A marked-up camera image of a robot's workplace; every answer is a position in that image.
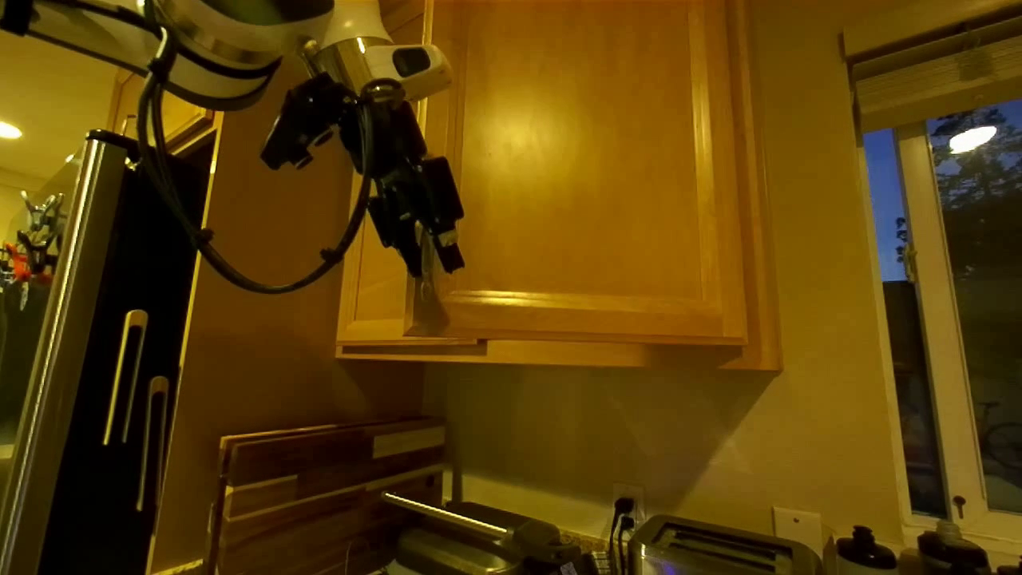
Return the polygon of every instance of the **robotic arm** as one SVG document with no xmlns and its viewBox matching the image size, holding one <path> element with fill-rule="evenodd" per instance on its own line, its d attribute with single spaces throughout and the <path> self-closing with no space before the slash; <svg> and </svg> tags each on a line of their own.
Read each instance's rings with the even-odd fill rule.
<svg viewBox="0 0 1022 575">
<path fill-rule="evenodd" d="M 150 74 L 161 41 L 175 45 L 164 86 L 204 108 L 243 108 L 262 97 L 286 54 L 312 78 L 290 89 L 262 161 L 309 163 L 336 132 L 366 180 L 384 246 L 421 273 L 418 234 L 447 272 L 460 267 L 454 225 L 465 218 L 445 157 L 428 157 L 414 105 L 447 86 L 434 45 L 392 45 L 376 0 L 0 0 L 0 30 Z"/>
</svg>

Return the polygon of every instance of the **ceiling light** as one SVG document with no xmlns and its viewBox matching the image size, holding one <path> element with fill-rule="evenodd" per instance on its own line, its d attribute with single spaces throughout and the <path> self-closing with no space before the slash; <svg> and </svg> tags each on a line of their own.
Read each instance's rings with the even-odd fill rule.
<svg viewBox="0 0 1022 575">
<path fill-rule="evenodd" d="M 0 139 L 24 139 L 24 128 L 0 121 Z"/>
<path fill-rule="evenodd" d="M 951 154 L 971 154 L 997 138 L 997 123 L 976 123 L 969 132 L 951 135 L 948 147 Z"/>
</svg>

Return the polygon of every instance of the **ceiling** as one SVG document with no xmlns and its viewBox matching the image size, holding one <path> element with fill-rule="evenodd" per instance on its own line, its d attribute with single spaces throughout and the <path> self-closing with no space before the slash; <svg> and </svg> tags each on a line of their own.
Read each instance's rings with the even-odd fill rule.
<svg viewBox="0 0 1022 575">
<path fill-rule="evenodd" d="M 0 69 L 0 118 L 27 132 L 17 145 L 0 139 L 0 205 L 10 205 L 10 196 L 32 196 L 51 180 L 90 128 L 105 123 L 114 68 L 39 39 L 0 35 Z"/>
</svg>

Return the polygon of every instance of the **stainless steel refrigerator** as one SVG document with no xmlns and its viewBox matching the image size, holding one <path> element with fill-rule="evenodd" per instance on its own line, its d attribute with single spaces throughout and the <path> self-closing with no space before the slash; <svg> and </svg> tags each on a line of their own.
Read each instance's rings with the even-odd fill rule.
<svg viewBox="0 0 1022 575">
<path fill-rule="evenodd" d="M 135 154 L 87 138 L 55 273 L 0 298 L 0 575 L 146 566 L 194 251 Z M 194 219 L 207 163 L 174 163 Z"/>
</svg>

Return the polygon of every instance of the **refrigerator handle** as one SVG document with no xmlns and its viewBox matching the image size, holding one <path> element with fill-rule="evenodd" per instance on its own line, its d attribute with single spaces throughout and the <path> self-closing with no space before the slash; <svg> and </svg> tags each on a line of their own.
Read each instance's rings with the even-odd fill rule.
<svg viewBox="0 0 1022 575">
<path fill-rule="evenodd" d="M 158 455 L 155 455 L 155 412 L 161 398 L 161 429 L 158 429 Z M 137 497 L 135 512 L 146 507 L 150 496 L 150 468 L 155 468 L 155 492 L 161 492 L 164 479 L 164 455 L 167 455 L 167 433 L 170 433 L 170 378 L 155 378 L 146 393 L 146 421 L 143 421 L 143 445 L 141 445 L 141 474 L 137 474 Z"/>
<path fill-rule="evenodd" d="M 123 430 L 123 445 L 127 445 L 132 404 L 135 404 L 135 390 L 137 390 L 137 371 L 141 371 L 141 357 L 143 357 L 143 352 L 146 352 L 146 330 L 150 330 L 150 313 L 146 313 L 146 309 L 127 309 L 127 313 L 124 313 L 123 349 L 119 349 L 119 364 L 114 364 L 114 381 L 113 381 L 113 393 L 110 393 L 110 404 L 105 404 L 104 447 L 110 447 L 110 440 L 113 440 L 113 433 L 114 433 L 123 381 L 124 381 L 124 375 L 132 371 L 127 412 L 124 412 L 124 430 Z M 132 357 L 132 367 L 124 367 L 135 333 L 137 333 L 135 357 Z"/>
</svg>

